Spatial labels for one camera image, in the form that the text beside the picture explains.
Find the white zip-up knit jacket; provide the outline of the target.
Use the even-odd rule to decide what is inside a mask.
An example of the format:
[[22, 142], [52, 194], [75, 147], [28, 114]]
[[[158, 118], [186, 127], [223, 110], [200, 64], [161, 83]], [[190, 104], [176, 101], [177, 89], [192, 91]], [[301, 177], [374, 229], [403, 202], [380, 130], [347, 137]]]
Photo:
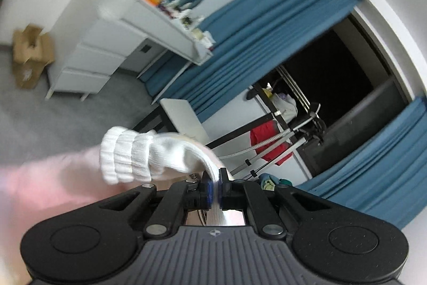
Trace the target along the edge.
[[112, 127], [101, 141], [100, 165], [103, 179], [110, 185], [165, 182], [205, 172], [213, 182], [213, 203], [207, 212], [207, 224], [244, 224], [241, 212], [224, 212], [219, 207], [219, 170], [223, 163], [212, 150], [190, 137]]

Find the white dressing table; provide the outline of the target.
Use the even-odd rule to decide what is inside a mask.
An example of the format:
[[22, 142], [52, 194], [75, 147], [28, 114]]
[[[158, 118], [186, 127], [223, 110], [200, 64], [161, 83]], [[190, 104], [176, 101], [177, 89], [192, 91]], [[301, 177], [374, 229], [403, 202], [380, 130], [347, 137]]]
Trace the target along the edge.
[[53, 25], [56, 60], [48, 68], [54, 93], [101, 91], [132, 53], [151, 41], [187, 64], [202, 65], [212, 53], [190, 31], [145, 0], [71, 0]]

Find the garment steamer stand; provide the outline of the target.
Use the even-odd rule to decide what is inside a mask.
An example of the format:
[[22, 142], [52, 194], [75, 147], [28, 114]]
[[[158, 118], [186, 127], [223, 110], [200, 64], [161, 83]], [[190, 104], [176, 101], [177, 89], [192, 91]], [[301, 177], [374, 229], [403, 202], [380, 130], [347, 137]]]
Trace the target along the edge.
[[255, 179], [258, 177], [258, 173], [260, 171], [281, 161], [281, 159], [287, 157], [289, 154], [292, 154], [295, 150], [298, 149], [298, 147], [300, 147], [301, 145], [304, 145], [309, 140], [312, 140], [315, 138], [320, 142], [323, 142], [321, 138], [323, 137], [323, 134], [326, 131], [326, 125], [318, 115], [318, 112], [320, 111], [320, 109], [321, 109], [320, 103], [314, 103], [309, 108], [308, 116], [296, 126], [288, 127], [286, 130], [282, 131], [278, 135], [274, 135], [273, 137], [270, 137], [267, 140], [264, 140], [263, 142], [250, 146], [246, 149], [239, 150], [238, 152], [227, 154], [227, 155], [220, 155], [219, 159], [226, 160], [226, 159], [238, 157], [252, 150], [255, 151], [260, 147], [267, 146], [267, 148], [265, 148], [263, 151], [256, 154], [252, 158], [247, 158], [242, 165], [239, 165], [238, 167], [231, 170], [230, 174], [235, 176], [241, 171], [245, 169], [249, 169], [256, 161], [258, 161], [268, 153], [274, 151], [277, 147], [279, 147], [280, 145], [290, 140], [291, 137], [295, 136], [296, 134], [299, 134], [300, 137], [295, 142], [293, 142], [285, 151], [273, 157], [270, 161], [265, 161], [265, 163], [262, 166], [259, 166], [257, 169], [249, 170], [247, 176], [242, 178], [242, 180]]

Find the beige ironing board panel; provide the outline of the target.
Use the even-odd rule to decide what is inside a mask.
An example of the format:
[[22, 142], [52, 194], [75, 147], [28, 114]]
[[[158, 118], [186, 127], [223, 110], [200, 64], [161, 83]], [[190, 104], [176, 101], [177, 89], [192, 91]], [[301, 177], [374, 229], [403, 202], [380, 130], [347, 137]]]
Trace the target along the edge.
[[191, 137], [203, 145], [209, 143], [209, 136], [188, 101], [164, 98], [159, 106], [167, 130]]

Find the blue curtain right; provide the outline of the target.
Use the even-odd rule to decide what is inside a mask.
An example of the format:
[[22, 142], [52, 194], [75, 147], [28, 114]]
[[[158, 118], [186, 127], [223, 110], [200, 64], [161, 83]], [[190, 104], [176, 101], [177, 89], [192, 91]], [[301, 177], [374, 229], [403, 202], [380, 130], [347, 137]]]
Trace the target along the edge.
[[406, 227], [426, 207], [426, 98], [298, 189]]

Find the blue curtain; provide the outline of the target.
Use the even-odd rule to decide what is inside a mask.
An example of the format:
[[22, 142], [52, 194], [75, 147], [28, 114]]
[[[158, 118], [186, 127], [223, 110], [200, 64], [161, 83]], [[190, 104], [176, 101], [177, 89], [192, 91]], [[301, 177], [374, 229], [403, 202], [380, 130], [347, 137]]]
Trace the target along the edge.
[[361, 0], [233, 0], [201, 24], [216, 41], [206, 63], [186, 67], [168, 52], [142, 74], [152, 97], [187, 100], [204, 122]]
[[298, 189], [406, 227], [426, 207], [426, 98]]

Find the pastel pink blue bed cover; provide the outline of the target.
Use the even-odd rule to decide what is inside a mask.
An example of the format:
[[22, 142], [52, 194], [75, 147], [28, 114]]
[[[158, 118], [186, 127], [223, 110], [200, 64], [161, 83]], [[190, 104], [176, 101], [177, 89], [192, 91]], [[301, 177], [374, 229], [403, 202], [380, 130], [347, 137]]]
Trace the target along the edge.
[[23, 234], [36, 223], [139, 185], [107, 184], [99, 147], [62, 153], [1, 168], [1, 283], [27, 284], [19, 252]]

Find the green hoodie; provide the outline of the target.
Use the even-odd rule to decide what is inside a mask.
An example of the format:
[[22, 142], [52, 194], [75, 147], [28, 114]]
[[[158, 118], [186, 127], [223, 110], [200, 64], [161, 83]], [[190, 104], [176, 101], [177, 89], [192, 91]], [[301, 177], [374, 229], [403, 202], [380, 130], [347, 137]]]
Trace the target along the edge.
[[280, 179], [280, 180], [278, 181], [278, 185], [285, 185], [285, 186], [289, 186], [289, 187], [292, 187], [292, 186], [293, 186], [292, 182], [290, 182], [290, 181], [289, 181], [289, 180], [287, 180], [287, 179]]

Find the blue curtain left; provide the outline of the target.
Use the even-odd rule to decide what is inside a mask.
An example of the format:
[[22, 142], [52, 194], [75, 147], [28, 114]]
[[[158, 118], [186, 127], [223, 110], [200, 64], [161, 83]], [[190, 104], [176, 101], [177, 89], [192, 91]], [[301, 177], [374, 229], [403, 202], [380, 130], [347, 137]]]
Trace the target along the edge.
[[361, 0], [233, 0], [201, 24], [216, 41], [206, 63], [186, 67], [168, 52], [142, 74], [152, 97], [187, 100], [204, 122]]

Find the brown cardboard box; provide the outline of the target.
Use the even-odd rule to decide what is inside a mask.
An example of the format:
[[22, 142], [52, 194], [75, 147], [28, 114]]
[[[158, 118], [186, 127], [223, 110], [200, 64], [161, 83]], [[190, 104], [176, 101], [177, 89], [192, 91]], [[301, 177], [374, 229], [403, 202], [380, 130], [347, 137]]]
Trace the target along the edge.
[[33, 89], [44, 69], [55, 61], [54, 44], [49, 33], [29, 24], [13, 34], [12, 74], [21, 89]]

